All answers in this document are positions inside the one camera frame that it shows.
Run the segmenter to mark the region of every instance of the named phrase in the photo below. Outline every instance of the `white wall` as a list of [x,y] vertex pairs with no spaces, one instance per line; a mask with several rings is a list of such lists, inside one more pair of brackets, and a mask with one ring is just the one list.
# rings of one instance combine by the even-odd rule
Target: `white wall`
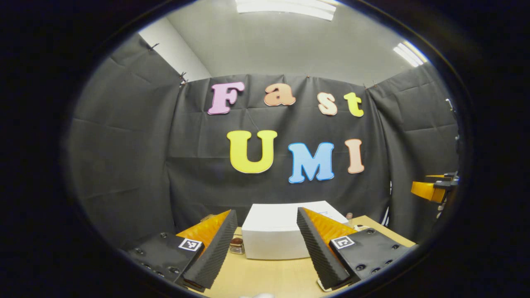
[[186,72],[186,80],[191,82],[211,77],[210,72],[167,18],[163,17],[150,24],[139,34],[150,46],[159,43],[155,47],[157,53],[177,72]]

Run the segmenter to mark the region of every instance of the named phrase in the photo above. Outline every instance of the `pink letter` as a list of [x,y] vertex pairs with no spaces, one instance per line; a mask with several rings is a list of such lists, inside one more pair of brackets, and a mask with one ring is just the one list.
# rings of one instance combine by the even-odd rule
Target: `pink letter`
[[211,87],[214,90],[214,99],[211,101],[211,108],[208,114],[226,114],[230,112],[230,108],[226,106],[226,101],[230,104],[235,104],[237,99],[237,91],[232,90],[227,93],[228,89],[237,89],[239,91],[245,90],[243,82],[215,84]]
[[348,168],[348,173],[361,173],[364,171],[364,165],[361,162],[361,140],[353,138],[344,143],[350,149],[350,167]]

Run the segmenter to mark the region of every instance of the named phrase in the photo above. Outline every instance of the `foam letter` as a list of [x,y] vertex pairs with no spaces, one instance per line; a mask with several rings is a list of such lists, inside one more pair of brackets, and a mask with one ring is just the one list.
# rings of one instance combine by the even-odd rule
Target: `foam letter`
[[350,109],[350,113],[352,115],[354,115],[355,117],[362,117],[364,115],[364,111],[359,109],[361,99],[357,97],[355,93],[350,92],[344,95],[344,99],[348,101],[348,108]]
[[237,91],[231,90],[226,93],[228,89],[237,89],[239,91],[245,90],[243,82],[226,83],[226,84],[215,84],[211,87],[214,90],[214,98],[211,101],[211,108],[208,110],[208,114],[226,114],[230,112],[230,108],[226,106],[226,101],[230,104],[235,104],[237,100]]
[[337,114],[337,106],[334,104],[335,98],[333,95],[325,92],[320,92],[316,95],[316,98],[319,100],[319,110],[324,115],[335,115]]
[[247,140],[252,136],[246,130],[234,130],[226,137],[230,140],[230,163],[234,169],[249,174],[256,174],[267,171],[274,159],[274,138],[278,134],[274,130],[261,130],[258,138],[261,139],[261,160],[249,161],[246,155]]
[[265,92],[268,94],[265,95],[263,100],[268,106],[279,106],[280,104],[290,106],[296,101],[296,98],[293,97],[291,86],[287,84],[272,84],[265,88]]
[[309,181],[315,177],[316,169],[319,173],[316,175],[317,180],[329,180],[335,175],[331,171],[331,151],[333,144],[321,143],[316,150],[315,157],[304,143],[293,143],[288,146],[289,151],[293,153],[293,175],[289,177],[291,183],[304,182],[305,177],[302,175],[302,169]]
[[361,140],[353,138],[344,143],[350,149],[350,167],[348,168],[348,173],[361,173],[364,171],[364,165],[361,162]]

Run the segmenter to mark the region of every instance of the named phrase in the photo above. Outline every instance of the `yellow letter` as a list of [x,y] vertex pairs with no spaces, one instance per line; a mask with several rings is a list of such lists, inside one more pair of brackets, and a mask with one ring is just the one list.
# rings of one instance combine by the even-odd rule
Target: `yellow letter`
[[268,106],[279,106],[280,104],[283,104],[284,106],[290,106],[296,101],[296,98],[293,97],[291,86],[287,84],[272,84],[265,88],[265,92],[268,94],[265,95],[263,100]]
[[337,114],[337,106],[334,104],[335,98],[333,95],[325,92],[320,92],[316,95],[316,99],[319,100],[319,110],[324,115],[335,115]]
[[344,143],[350,149],[350,167],[348,168],[348,173],[361,173],[364,171],[364,165],[361,161],[361,140],[353,138]]
[[355,93],[350,92],[344,95],[344,99],[348,101],[348,108],[350,109],[350,113],[352,115],[354,115],[355,117],[362,117],[364,115],[363,110],[359,109],[361,99],[357,97]]
[[274,138],[278,134],[274,130],[261,130],[258,138],[261,139],[261,160],[257,162],[249,161],[246,155],[247,140],[252,136],[246,130],[234,130],[226,137],[230,140],[230,163],[234,169],[242,173],[261,173],[267,171],[274,159]]

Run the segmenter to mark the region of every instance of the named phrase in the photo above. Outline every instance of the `fluorescent light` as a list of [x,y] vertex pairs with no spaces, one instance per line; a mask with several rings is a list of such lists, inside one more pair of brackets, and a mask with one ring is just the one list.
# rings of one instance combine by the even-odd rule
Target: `fluorescent light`
[[333,20],[335,6],[317,0],[236,0],[237,12],[291,12]]
[[421,61],[420,58],[418,58],[418,56],[414,55],[414,53],[409,49],[407,48],[404,44],[402,43],[399,43],[397,45],[398,48],[402,49],[403,52],[405,52],[405,54],[407,54],[410,58],[412,58],[414,61],[416,61],[416,63],[418,63],[419,65],[422,65],[423,62]]
[[416,63],[416,61],[414,61],[414,59],[409,57],[409,55],[407,55],[405,51],[403,51],[402,49],[395,47],[394,52],[398,53],[401,57],[403,57],[403,59],[407,60],[410,63],[410,65],[414,67],[417,67],[419,65],[418,63]]
[[415,47],[413,46],[410,42],[408,41],[404,41],[403,42],[416,56],[418,56],[421,61],[423,62],[427,62],[427,58],[425,58],[425,56]]

